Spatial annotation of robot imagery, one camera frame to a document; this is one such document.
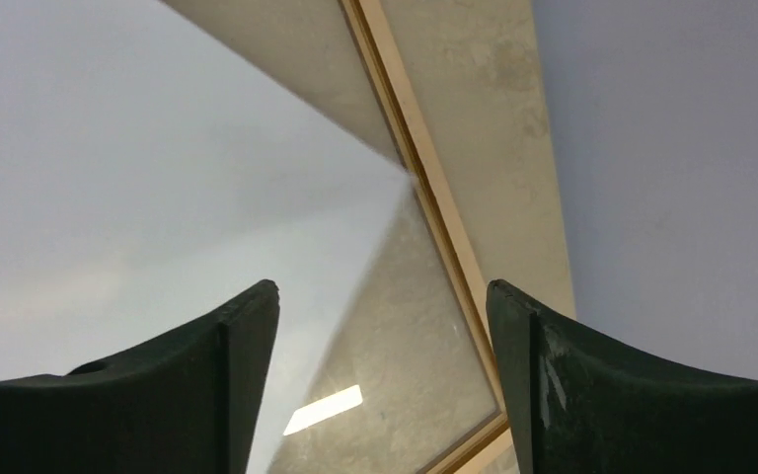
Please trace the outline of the plant window photo print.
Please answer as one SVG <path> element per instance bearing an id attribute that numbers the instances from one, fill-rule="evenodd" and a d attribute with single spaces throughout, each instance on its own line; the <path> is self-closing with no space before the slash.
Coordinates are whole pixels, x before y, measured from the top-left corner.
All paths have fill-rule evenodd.
<path id="1" fill-rule="evenodd" d="M 0 380 L 281 295 L 270 467 L 410 176 L 160 1 L 0 1 Z"/>

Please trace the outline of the light wooden picture frame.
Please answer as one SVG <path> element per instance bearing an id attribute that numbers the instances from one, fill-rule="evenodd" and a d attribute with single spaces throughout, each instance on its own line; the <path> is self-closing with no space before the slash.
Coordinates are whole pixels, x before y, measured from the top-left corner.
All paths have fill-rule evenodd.
<path id="1" fill-rule="evenodd" d="M 426 467 L 427 473 L 479 473 L 512 446 L 486 317 L 487 284 L 439 160 L 382 4 L 341 2 L 353 41 L 465 317 L 496 408 Z"/>

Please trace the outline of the clear acrylic glass pane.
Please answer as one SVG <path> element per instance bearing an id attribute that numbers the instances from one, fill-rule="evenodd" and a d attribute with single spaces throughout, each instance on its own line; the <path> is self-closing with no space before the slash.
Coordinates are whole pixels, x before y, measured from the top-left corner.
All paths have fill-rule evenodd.
<path id="1" fill-rule="evenodd" d="M 361 403 L 288 435 L 273 473 L 416 473 L 496 410 L 488 378 L 414 197 L 308 394 Z"/>

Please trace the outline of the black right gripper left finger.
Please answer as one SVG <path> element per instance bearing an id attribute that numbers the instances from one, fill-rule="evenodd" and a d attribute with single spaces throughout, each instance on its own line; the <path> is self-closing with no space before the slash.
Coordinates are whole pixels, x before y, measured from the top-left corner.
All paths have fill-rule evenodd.
<path id="1" fill-rule="evenodd" d="M 0 473 L 242 473 L 279 318 L 261 280 L 58 376 L 0 381 Z"/>

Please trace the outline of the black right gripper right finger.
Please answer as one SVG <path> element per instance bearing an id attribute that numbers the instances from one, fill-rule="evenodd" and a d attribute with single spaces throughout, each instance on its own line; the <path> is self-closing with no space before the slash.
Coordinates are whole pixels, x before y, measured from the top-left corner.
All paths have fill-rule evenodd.
<path id="1" fill-rule="evenodd" d="M 651 355 L 489 284 L 493 352 L 523 473 L 758 473 L 758 380 Z"/>

